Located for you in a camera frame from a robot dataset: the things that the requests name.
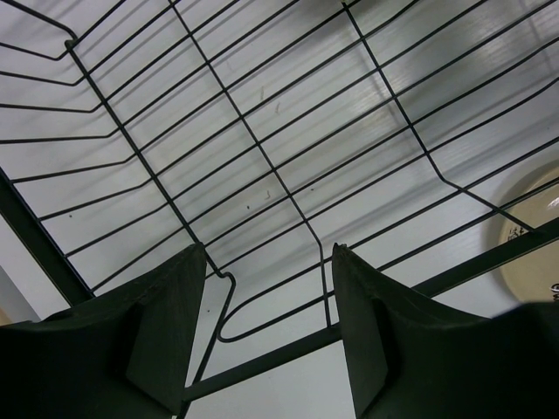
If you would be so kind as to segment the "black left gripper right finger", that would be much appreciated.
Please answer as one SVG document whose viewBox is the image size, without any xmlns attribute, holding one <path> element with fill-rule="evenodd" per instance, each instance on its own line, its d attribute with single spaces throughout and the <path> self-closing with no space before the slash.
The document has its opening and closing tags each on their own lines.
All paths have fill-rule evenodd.
<svg viewBox="0 0 559 419">
<path fill-rule="evenodd" d="M 398 283 L 339 244 L 332 275 L 357 417 L 557 417 L 557 304 L 480 317 Z"/>
</svg>

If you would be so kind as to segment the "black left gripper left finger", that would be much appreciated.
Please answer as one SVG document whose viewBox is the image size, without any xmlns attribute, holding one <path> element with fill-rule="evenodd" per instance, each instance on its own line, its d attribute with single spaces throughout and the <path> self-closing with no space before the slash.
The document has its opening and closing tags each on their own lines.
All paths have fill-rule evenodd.
<svg viewBox="0 0 559 419">
<path fill-rule="evenodd" d="M 3 326 L 2 417 L 178 416 L 205 275 L 193 244 L 94 299 Z"/>
</svg>

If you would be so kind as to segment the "beige plate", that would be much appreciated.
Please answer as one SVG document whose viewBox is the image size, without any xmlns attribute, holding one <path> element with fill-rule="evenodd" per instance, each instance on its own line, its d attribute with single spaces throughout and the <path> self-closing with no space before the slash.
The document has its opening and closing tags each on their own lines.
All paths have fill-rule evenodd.
<svg viewBox="0 0 559 419">
<path fill-rule="evenodd" d="M 504 262 L 498 288 L 518 303 L 558 300 L 558 161 L 506 175 L 497 203 L 510 217 L 489 223 L 487 246 Z"/>
</svg>

